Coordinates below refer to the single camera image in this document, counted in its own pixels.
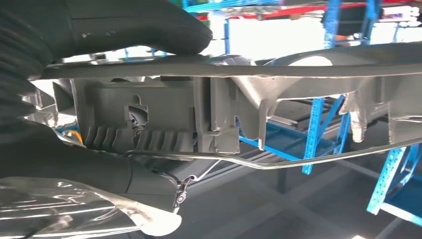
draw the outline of cable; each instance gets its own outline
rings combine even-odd
[[[67,135],[67,134],[70,134],[70,135],[75,135],[75,136],[76,136],[76,138],[78,138],[79,143],[81,143],[81,144],[83,144],[83,143],[84,143],[84,141],[82,140],[81,133],[79,133],[79,132],[78,132],[78,131],[76,131],[76,130],[67,130],[67,131],[63,132],[63,134],[64,134],[64,135]]]
[[[251,167],[255,169],[263,169],[263,170],[270,170],[270,169],[280,169],[280,168],[290,168],[290,167],[297,167],[297,166],[304,166],[308,164],[317,164],[317,163],[327,163],[337,160],[343,160],[347,158],[353,158],[358,156],[364,156],[368,154],[374,154],[379,152],[389,151],[395,148],[401,148],[410,146],[413,144],[422,143],[422,137],[407,140],[400,143],[394,143],[389,145],[383,145],[379,147],[367,148],[355,152],[348,152],[343,154],[336,154],[336,155],[329,155],[324,157],[317,157],[311,159],[302,159],[296,161],[287,161],[287,162],[277,162],[277,163],[259,163],[259,162],[251,162],[243,158],[239,158],[236,156],[231,155],[223,155],[218,153],[191,153],[191,152],[154,152],[154,151],[137,151],[131,150],[128,151],[125,156],[131,155],[141,155],[141,156],[148,156],[152,158],[164,158],[164,159],[172,159],[172,160],[181,160],[181,161],[190,161],[192,159],[208,159],[208,160],[224,160],[232,163],[237,163],[246,167]]]

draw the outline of blue metal shelving rack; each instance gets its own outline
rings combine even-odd
[[[383,210],[422,227],[422,177],[415,171],[421,156],[422,144],[389,152],[367,211]]]
[[[335,35],[337,32],[338,15],[340,8],[340,0],[331,0],[328,5],[328,12],[324,26],[326,35],[324,39],[325,48],[335,45]],[[203,12],[216,11],[225,7],[244,6],[244,5],[260,5],[260,4],[280,4],[279,0],[223,0],[219,3],[210,2],[200,5],[192,5],[194,2],[188,0],[183,1],[183,7],[187,12]],[[229,22],[228,19],[224,24],[224,41],[225,52],[230,53],[229,48]],[[340,129],[335,141],[322,138],[327,126],[336,115],[340,108],[344,96],[339,97],[332,105],[327,117],[322,122],[324,98],[314,99],[311,108],[311,117],[308,132],[300,132],[289,128],[280,127],[271,123],[267,123],[267,135],[265,150],[270,151],[287,160],[298,160],[304,158],[313,158],[323,156],[329,153],[342,153],[347,138],[348,127],[350,125],[349,114],[344,114],[341,118]],[[258,146],[255,140],[249,140],[243,136],[240,139],[244,142]],[[304,166],[303,173],[310,174],[312,165]]]

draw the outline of metal tube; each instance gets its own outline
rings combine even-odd
[[[192,153],[192,152],[154,152],[154,151],[136,151],[131,150],[126,153],[126,156],[130,155],[141,155],[141,156],[148,156],[152,158],[164,158],[164,159],[172,159],[172,160],[182,160],[182,161],[190,161],[193,159],[207,159],[207,160],[224,160],[236,164],[240,164],[246,167],[251,167],[255,169],[262,169],[262,170],[270,170],[270,169],[280,169],[280,168],[290,168],[290,167],[297,167],[297,166],[304,166],[309,164],[316,164],[316,163],[327,163],[333,162],[337,160],[353,158],[364,156],[373,153],[385,152],[395,148],[401,148],[410,146],[413,144],[422,143],[422,137],[407,140],[400,143],[394,143],[379,147],[373,147],[368,149],[363,149],[355,152],[348,152],[343,154],[337,155],[329,155],[317,158],[310,158],[310,159],[302,159],[297,161],[287,161],[287,162],[277,162],[277,163],[260,163],[260,162],[251,162],[243,158],[239,158],[236,156],[231,155],[224,155],[218,153]]]

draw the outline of gray floor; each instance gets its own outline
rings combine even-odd
[[[386,124],[378,123],[353,148],[387,139]],[[378,154],[352,162],[380,172],[384,159]],[[316,165],[310,176],[290,168],[250,171],[219,186],[211,181],[188,191],[182,226],[164,239],[421,238],[418,226],[385,212],[366,212],[375,183],[339,163]]]

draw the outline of blue steel upright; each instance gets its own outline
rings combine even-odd
[[[367,211],[383,210],[422,227],[422,177],[415,172],[421,156],[421,144],[389,152]]]
[[[325,12],[324,21],[324,48],[335,47],[335,36],[337,35],[338,19],[340,16],[341,0],[330,0]]]
[[[324,98],[314,99],[311,108],[311,118],[308,128],[308,137],[306,140],[306,148],[304,153],[304,159],[314,158],[319,143],[319,125],[321,122],[322,110],[324,109]],[[302,167],[302,172],[305,174],[311,174],[312,165],[305,165]]]

